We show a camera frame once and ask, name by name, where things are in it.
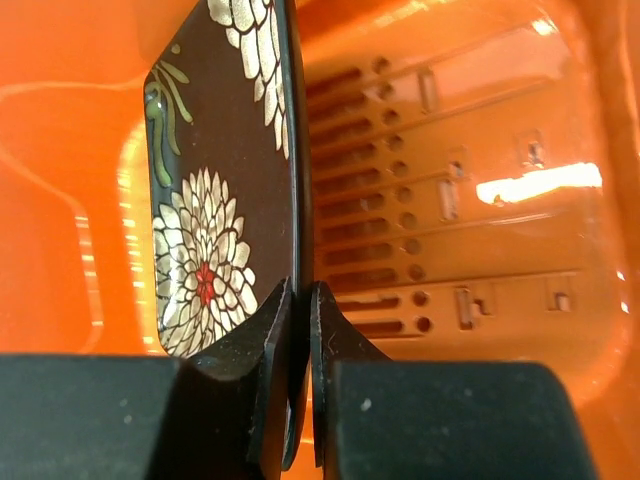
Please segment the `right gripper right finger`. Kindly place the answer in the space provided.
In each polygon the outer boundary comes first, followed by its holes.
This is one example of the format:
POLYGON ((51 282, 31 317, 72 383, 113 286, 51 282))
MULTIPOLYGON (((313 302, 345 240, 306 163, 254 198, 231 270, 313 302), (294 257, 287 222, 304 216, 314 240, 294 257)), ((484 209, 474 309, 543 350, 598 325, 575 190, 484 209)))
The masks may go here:
POLYGON ((310 306, 315 461, 327 479, 594 479, 546 366, 394 361, 318 282, 310 306))

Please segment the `dark chrysanthemum square plate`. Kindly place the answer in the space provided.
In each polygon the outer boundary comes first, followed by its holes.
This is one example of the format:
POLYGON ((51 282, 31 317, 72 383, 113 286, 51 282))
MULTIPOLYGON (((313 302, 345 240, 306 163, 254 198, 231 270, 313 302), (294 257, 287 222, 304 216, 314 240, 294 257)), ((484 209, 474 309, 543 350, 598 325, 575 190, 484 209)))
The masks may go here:
POLYGON ((143 90, 156 327, 181 362, 182 478, 277 479, 299 440, 313 279, 291 1, 200 1, 143 90))

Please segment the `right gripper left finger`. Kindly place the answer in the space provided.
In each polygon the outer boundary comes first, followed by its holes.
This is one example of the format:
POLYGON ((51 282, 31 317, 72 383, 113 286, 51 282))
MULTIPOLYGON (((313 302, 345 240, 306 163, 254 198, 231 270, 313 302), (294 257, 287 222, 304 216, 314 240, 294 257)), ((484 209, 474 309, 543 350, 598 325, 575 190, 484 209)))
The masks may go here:
POLYGON ((188 359, 3 355, 5 479, 277 479, 292 289, 188 359))

